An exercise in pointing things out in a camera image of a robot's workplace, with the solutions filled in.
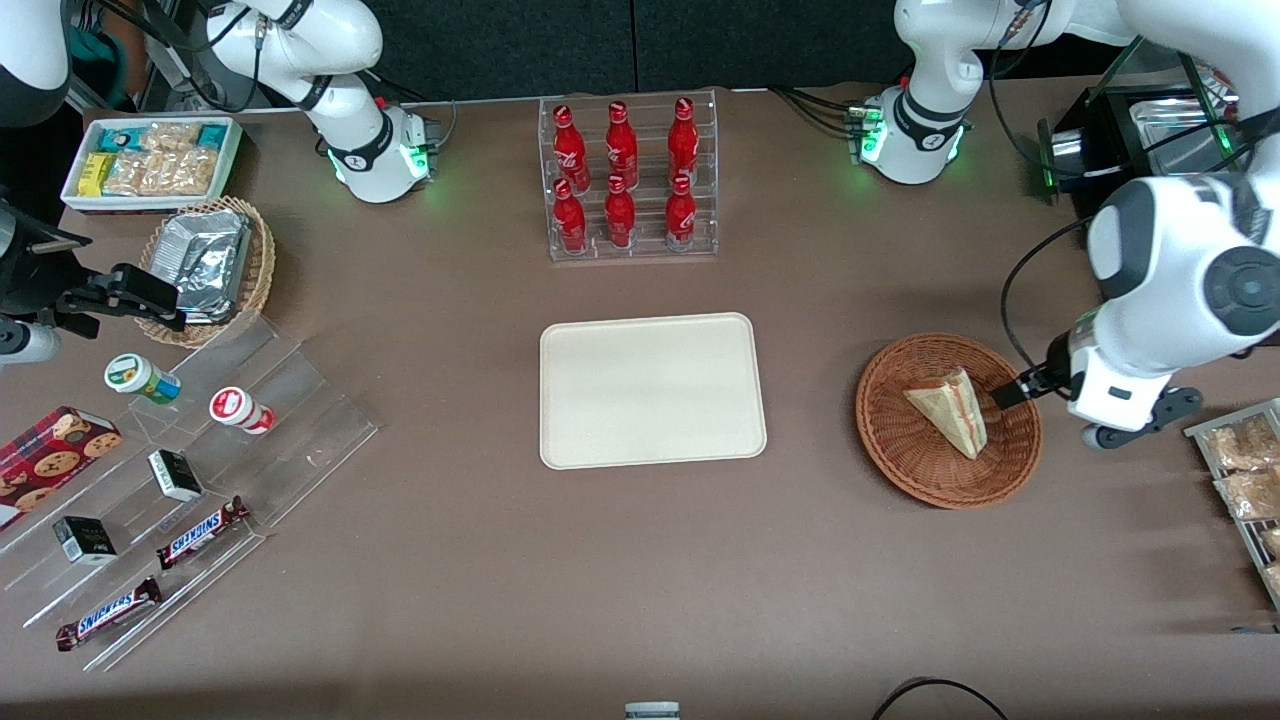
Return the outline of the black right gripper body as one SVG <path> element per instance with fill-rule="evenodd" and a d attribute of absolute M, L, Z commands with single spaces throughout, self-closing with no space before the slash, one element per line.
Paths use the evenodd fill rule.
<path fill-rule="evenodd" d="M 6 200 L 3 208 L 3 315 L 14 322 L 64 329 L 86 340 L 99 337 L 100 320 L 77 319 L 65 297 L 86 288 L 93 273 L 76 250 L 93 241 L 61 231 L 22 211 Z"/>

